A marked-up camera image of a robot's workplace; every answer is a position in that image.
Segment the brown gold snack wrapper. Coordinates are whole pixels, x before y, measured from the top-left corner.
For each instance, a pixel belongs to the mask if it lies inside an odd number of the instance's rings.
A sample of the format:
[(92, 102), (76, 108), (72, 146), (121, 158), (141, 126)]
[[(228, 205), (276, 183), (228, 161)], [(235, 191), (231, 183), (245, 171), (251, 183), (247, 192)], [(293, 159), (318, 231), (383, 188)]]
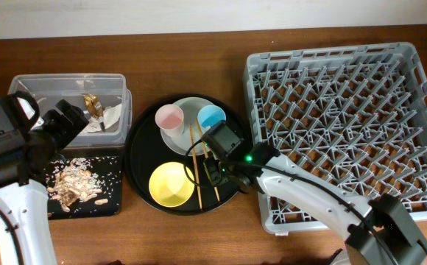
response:
[(103, 117), (103, 106), (98, 97), (93, 94), (86, 93), (83, 95), (86, 109), (88, 113), (95, 119)]

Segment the wooden chopstick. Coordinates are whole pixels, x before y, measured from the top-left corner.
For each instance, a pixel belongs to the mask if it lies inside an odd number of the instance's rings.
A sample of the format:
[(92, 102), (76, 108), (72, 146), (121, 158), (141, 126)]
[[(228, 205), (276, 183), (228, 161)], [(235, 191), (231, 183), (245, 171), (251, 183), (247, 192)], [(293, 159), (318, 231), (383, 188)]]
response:
[[(198, 122), (197, 119), (196, 119), (196, 126), (197, 126), (197, 131), (199, 133), (199, 136), (202, 137), (202, 130), (201, 130), (200, 124), (199, 124), (199, 122)], [(202, 144), (202, 150), (204, 152), (205, 159), (209, 158), (208, 150), (207, 150), (205, 144)], [(217, 187), (213, 187), (213, 189), (214, 189), (217, 201), (220, 202), (220, 196), (219, 196), (218, 188)]]
[(197, 155), (196, 155), (196, 151), (195, 151), (195, 139), (194, 139), (194, 131), (193, 131), (193, 127), (192, 124), (188, 125), (189, 127), (189, 132), (190, 132), (190, 138), (191, 138), (191, 153), (192, 153), (192, 160), (193, 160), (193, 164), (194, 164), (194, 181), (195, 183), (198, 185), (197, 186), (197, 197), (198, 197), (198, 203), (200, 206), (200, 210), (203, 210), (203, 206), (202, 206), (202, 192), (201, 192), (201, 188), (200, 188), (200, 181), (199, 181), (199, 173), (198, 173), (198, 168), (197, 168)]

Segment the yellow bowl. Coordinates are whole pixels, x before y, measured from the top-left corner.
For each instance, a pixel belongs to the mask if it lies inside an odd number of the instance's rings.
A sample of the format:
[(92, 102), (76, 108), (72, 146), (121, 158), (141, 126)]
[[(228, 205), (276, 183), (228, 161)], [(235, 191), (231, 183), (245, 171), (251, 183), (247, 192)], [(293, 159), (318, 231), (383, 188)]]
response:
[(182, 163), (163, 163), (150, 176), (149, 193), (161, 206), (180, 206), (191, 198), (193, 192), (194, 184), (188, 180)]

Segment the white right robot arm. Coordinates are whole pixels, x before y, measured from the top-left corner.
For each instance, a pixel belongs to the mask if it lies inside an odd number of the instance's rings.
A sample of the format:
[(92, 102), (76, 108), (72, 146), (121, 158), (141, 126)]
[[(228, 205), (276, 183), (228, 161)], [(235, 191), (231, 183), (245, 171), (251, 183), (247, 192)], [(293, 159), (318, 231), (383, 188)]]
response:
[(208, 148), (220, 172), (270, 197), (306, 212), (333, 230), (345, 243), (333, 264), (421, 264), (427, 239), (396, 197), (368, 199), (332, 185), (265, 144), (251, 150), (239, 144)]

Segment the white wrapper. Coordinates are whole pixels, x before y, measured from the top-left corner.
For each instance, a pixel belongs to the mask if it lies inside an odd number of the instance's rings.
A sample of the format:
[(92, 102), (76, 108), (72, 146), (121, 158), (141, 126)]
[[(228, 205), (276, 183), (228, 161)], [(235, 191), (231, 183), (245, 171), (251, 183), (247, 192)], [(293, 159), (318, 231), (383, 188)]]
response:
[[(108, 131), (120, 118), (121, 115), (121, 104), (116, 105), (115, 107), (106, 107), (103, 111), (103, 124), (105, 126), (105, 132)], [(102, 132), (100, 122), (94, 117), (89, 118), (88, 125), (80, 132), (83, 133), (98, 133)]]

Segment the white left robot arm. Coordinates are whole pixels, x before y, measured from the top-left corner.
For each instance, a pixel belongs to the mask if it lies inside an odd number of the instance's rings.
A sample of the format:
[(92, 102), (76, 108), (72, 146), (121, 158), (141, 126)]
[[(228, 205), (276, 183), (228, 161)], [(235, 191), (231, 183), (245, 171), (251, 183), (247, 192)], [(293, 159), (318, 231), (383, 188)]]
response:
[[(38, 119), (43, 124), (38, 126)], [(45, 168), (88, 125), (61, 99), (44, 116), (28, 93), (0, 99), (0, 256), (3, 264), (55, 264)]]

